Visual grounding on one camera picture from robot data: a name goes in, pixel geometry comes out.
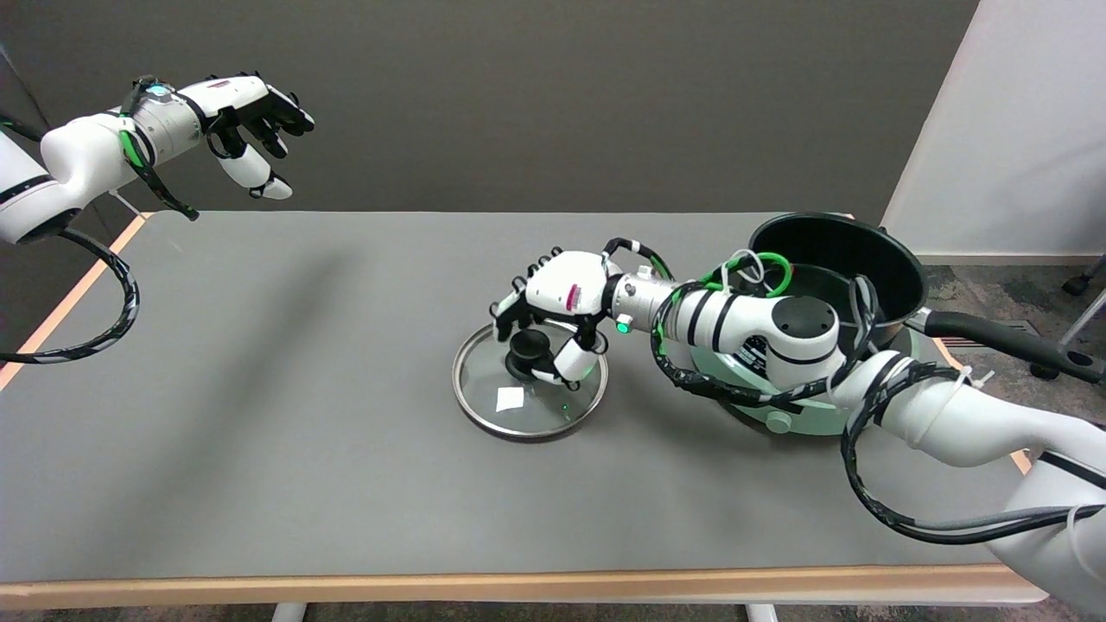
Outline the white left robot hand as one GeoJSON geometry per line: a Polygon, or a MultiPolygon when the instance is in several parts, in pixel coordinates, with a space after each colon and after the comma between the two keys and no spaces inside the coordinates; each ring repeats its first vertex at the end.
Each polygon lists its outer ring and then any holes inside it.
{"type": "Polygon", "coordinates": [[[282,134],[303,136],[315,129],[315,118],[293,93],[283,93],[257,73],[210,76],[176,92],[199,120],[207,147],[230,180],[255,200],[286,200],[291,185],[276,174],[271,162],[246,142],[240,131],[249,131],[264,151],[276,159],[288,157],[282,134]]]}

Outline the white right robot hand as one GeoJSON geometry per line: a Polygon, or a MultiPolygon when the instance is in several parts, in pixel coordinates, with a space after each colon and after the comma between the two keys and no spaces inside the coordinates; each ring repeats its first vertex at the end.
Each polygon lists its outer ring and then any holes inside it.
{"type": "Polygon", "coordinates": [[[553,320],[575,326],[572,339],[550,361],[538,363],[534,379],[577,390],[605,352],[606,338],[598,326],[611,317],[609,288],[624,271],[608,253],[560,251],[530,265],[525,276],[511,281],[512,292],[490,304],[495,340],[509,341],[512,332],[553,320]]]}

